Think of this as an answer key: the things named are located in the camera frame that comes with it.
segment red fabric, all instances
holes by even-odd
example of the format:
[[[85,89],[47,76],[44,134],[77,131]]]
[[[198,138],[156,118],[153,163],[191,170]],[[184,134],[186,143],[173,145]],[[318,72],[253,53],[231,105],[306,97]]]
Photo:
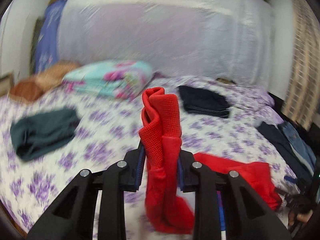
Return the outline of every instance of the red fabric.
[[[197,162],[201,162],[213,171],[224,174],[229,171],[239,172],[242,178],[267,202],[272,210],[277,210],[281,205],[282,199],[275,191],[276,187],[271,181],[268,163],[253,162],[245,164],[205,153],[196,153],[193,156]]]
[[[194,216],[185,201],[176,196],[177,160],[181,147],[178,99],[164,95],[163,88],[143,92],[139,131],[148,160],[146,213],[157,231],[191,234]]]

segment metal screw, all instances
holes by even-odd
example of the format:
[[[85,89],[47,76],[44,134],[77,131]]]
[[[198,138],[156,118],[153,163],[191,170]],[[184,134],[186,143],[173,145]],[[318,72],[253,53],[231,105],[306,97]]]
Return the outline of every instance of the metal screw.
[[[200,163],[200,162],[194,162],[194,163],[192,164],[192,167],[194,167],[194,168],[196,168],[196,169],[199,169],[199,168],[202,167],[202,163]]]
[[[119,168],[123,168],[123,167],[127,166],[127,162],[126,162],[126,161],[119,161],[119,162],[117,163],[117,166],[118,166]]]
[[[86,177],[90,174],[90,171],[89,170],[82,170],[80,171],[80,176],[82,177]]]
[[[229,172],[229,175],[230,175],[231,177],[233,177],[233,178],[236,178],[236,177],[239,176],[239,173],[238,173],[237,171],[230,171],[230,172]]]

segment bedsheet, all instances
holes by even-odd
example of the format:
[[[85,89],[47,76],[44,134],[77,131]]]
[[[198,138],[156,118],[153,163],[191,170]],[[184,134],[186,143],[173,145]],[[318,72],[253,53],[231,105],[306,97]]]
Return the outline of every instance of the bedsheet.
[[[292,191],[284,175],[295,177],[289,166],[258,131],[257,120],[271,123],[279,117],[272,110],[272,98],[259,88],[225,85],[208,78],[161,78],[148,87],[163,86],[166,93],[178,95],[177,86],[189,85],[214,90],[225,95],[232,105],[230,117],[187,114],[180,104],[182,148],[193,153],[203,151],[244,163],[268,162],[273,183]],[[36,160],[22,162],[15,154],[10,139],[10,125],[23,116],[63,106],[76,108],[81,122],[76,137],[66,146]],[[128,150],[138,146],[142,127],[141,97],[130,103],[105,97],[67,92],[60,87],[33,105],[23,106],[0,98],[0,200],[13,219],[28,232],[54,198],[81,169],[97,172],[121,160]],[[191,239],[191,236],[155,232],[144,211],[147,175],[144,171],[140,190],[124,193],[127,239]],[[93,238],[97,237],[99,201]],[[279,212],[284,221],[285,212]]]

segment black folded cloth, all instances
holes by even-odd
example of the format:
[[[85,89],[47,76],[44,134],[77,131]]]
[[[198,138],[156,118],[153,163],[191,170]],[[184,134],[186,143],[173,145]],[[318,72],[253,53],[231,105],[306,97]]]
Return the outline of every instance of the black folded cloth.
[[[178,89],[183,101],[183,108],[188,113],[229,117],[230,104],[224,96],[202,88],[179,86]]]

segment brown pillow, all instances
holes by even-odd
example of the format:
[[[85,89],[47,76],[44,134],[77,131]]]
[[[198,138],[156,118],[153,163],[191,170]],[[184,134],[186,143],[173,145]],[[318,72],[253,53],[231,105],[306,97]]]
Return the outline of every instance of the brown pillow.
[[[61,85],[62,79],[68,72],[79,68],[77,62],[59,61],[44,72],[35,76],[35,82],[44,92]]]
[[[34,78],[21,80],[9,91],[9,97],[24,104],[31,104],[38,100],[44,92],[38,87]]]

